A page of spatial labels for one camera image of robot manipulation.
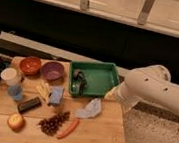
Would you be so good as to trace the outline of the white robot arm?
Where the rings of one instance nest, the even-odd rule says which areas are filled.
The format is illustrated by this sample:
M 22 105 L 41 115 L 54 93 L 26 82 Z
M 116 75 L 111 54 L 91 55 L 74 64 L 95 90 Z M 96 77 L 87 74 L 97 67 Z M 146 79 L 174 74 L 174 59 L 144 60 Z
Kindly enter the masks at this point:
M 131 69 L 124 81 L 109 90 L 105 100 L 116 100 L 128 112 L 141 99 L 161 105 L 179 116 L 179 84 L 171 82 L 165 66 L 151 65 Z

